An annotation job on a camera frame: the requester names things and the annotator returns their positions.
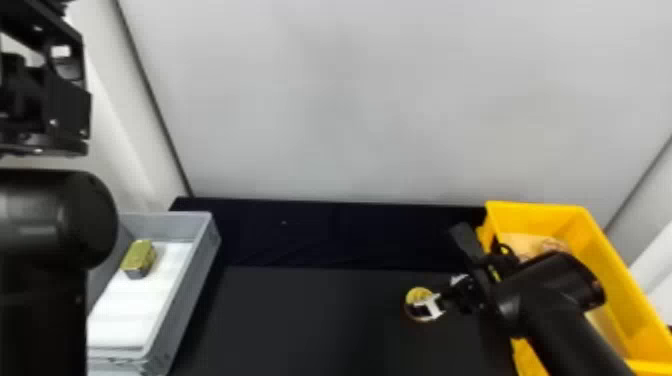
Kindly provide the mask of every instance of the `black table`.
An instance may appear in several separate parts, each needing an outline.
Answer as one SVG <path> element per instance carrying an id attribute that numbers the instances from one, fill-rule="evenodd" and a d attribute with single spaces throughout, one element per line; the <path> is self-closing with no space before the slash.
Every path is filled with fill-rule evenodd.
<path id="1" fill-rule="evenodd" d="M 178 199 L 222 235 L 172 376 L 514 375 L 486 316 L 410 321 L 405 292 L 463 271 L 445 241 L 482 208 Z"/>

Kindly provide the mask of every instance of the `object in yellow bin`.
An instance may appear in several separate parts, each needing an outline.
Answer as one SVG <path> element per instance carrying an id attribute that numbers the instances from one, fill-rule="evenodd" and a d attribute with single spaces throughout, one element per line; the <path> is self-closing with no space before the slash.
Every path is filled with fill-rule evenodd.
<path id="1" fill-rule="evenodd" d="M 499 238 L 500 243 L 511 247 L 521 261 L 527 261 L 550 251 L 571 253 L 567 242 L 550 236 L 504 233 L 500 234 Z"/>
<path id="2" fill-rule="evenodd" d="M 123 270 L 130 279 L 142 279 L 156 261 L 156 250 L 149 240 L 136 240 L 128 248 L 124 260 L 121 262 Z"/>

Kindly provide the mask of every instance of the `small yellow object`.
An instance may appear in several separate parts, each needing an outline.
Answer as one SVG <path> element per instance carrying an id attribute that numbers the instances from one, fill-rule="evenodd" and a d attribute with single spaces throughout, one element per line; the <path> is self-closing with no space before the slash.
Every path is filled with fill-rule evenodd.
<path id="1" fill-rule="evenodd" d="M 136 240 L 128 248 L 124 260 L 121 262 L 123 270 L 130 279 L 142 279 L 156 261 L 156 250 L 149 240 Z"/>
<path id="2" fill-rule="evenodd" d="M 404 304 L 404 312 L 408 315 L 408 317 L 416 322 L 429 322 L 431 319 L 428 318 L 421 318 L 421 317 L 416 317 L 414 316 L 409 310 L 408 307 L 416 302 L 419 302 L 421 300 L 427 299 L 430 296 L 432 296 L 434 293 L 426 288 L 426 287 L 413 287 L 412 289 L 408 290 L 406 293 L 406 299 Z"/>
<path id="3" fill-rule="evenodd" d="M 432 296 L 433 292 L 425 287 L 413 287 L 406 293 L 406 304 L 413 304 Z"/>

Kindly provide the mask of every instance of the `white foam padding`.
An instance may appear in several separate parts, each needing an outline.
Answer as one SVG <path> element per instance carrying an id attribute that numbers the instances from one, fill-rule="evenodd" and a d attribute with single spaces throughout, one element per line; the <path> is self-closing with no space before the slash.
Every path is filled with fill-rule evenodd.
<path id="1" fill-rule="evenodd" d="M 161 324 L 192 243 L 153 244 L 158 258 L 145 278 L 132 280 L 118 270 L 110 280 L 88 317 L 89 347 L 144 347 Z"/>

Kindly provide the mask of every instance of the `white wall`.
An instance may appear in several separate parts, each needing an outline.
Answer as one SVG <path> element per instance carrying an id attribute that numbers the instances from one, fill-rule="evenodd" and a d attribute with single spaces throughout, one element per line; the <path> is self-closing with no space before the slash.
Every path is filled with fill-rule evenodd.
<path id="1" fill-rule="evenodd" d="M 605 225 L 672 133 L 672 2 L 119 1 L 197 195 Z"/>
<path id="2" fill-rule="evenodd" d="M 672 221 L 672 144 L 668 143 L 637 190 L 607 228 L 627 264 Z"/>
<path id="3" fill-rule="evenodd" d="M 0 167 L 87 170 L 110 187 L 120 210 L 166 210 L 185 194 L 185 186 L 114 2 L 77 1 L 69 16 L 84 35 L 89 57 L 94 97 L 90 154 L 75 159 L 7 157 Z"/>

